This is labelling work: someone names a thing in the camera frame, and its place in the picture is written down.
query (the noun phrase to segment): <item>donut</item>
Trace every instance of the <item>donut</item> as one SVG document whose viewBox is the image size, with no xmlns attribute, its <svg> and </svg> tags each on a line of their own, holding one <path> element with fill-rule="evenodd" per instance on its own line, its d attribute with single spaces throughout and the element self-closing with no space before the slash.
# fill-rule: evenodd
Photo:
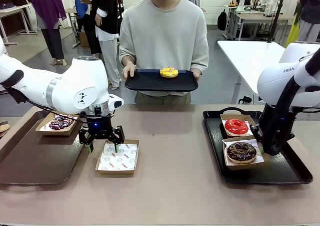
<svg viewBox="0 0 320 226">
<path fill-rule="evenodd" d="M 178 76 L 178 70 L 173 67 L 167 67 L 160 70 L 160 75 L 165 78 L 174 78 Z"/>
<path fill-rule="evenodd" d="M 226 154 L 231 162 L 246 164 L 255 160 L 257 150 L 247 142 L 235 142 L 227 148 Z"/>
<path fill-rule="evenodd" d="M 224 127 L 232 134 L 241 135 L 246 134 L 249 131 L 247 124 L 238 119 L 230 119 L 225 122 Z"/>
<path fill-rule="evenodd" d="M 56 117 L 50 122 L 49 127 L 52 130 L 61 130 L 66 127 L 69 127 L 73 124 L 74 120 L 72 120 L 71 116 L 66 116 L 66 117 Z"/>
</svg>

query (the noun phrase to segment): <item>yellow donut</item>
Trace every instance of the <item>yellow donut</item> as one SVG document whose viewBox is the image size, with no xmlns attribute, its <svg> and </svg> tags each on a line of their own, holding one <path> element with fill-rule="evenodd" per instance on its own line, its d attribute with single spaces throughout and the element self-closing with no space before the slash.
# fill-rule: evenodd
<svg viewBox="0 0 320 226">
<path fill-rule="evenodd" d="M 160 70 L 160 75 L 166 78 L 174 78 L 178 76 L 178 70 L 173 67 L 167 67 Z"/>
</svg>

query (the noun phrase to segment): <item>hand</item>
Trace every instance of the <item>hand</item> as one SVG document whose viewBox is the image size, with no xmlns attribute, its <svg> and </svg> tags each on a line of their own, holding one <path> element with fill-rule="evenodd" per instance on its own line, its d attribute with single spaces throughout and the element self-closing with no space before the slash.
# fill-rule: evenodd
<svg viewBox="0 0 320 226">
<path fill-rule="evenodd" d="M 81 3 L 86 4 L 86 5 L 91 5 L 92 1 L 91 0 L 81 0 Z"/>
<path fill-rule="evenodd" d="M 201 77 L 201 71 L 198 68 L 191 68 L 190 71 L 193 72 L 194 78 L 198 81 Z"/>
<path fill-rule="evenodd" d="M 95 16 L 95 23 L 98 27 L 102 25 L 102 17 L 99 16 L 99 14 L 96 14 Z"/>
<path fill-rule="evenodd" d="M 122 70 L 123 77 L 125 79 L 127 79 L 129 75 L 133 77 L 135 75 L 135 70 L 136 66 L 132 62 L 127 63 L 125 68 Z"/>
</svg>

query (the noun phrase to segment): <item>red icing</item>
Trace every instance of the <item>red icing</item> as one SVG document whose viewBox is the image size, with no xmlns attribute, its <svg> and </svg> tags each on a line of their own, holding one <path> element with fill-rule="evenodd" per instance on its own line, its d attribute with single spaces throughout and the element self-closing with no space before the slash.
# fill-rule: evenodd
<svg viewBox="0 0 320 226">
<path fill-rule="evenodd" d="M 233 134 L 245 134 L 249 131 L 248 126 L 245 122 L 238 120 L 238 119 L 230 119 L 227 122 L 225 122 L 224 127 L 226 130 Z"/>
</svg>

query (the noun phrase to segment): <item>olive pants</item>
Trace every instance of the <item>olive pants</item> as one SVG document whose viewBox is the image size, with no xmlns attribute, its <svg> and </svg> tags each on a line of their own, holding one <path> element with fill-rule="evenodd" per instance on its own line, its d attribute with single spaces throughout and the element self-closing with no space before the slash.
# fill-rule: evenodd
<svg viewBox="0 0 320 226">
<path fill-rule="evenodd" d="M 184 96 L 168 95 L 163 97 L 153 97 L 137 92 L 135 99 L 136 104 L 181 104 L 189 105 L 191 104 L 191 94 L 187 93 Z"/>
</svg>

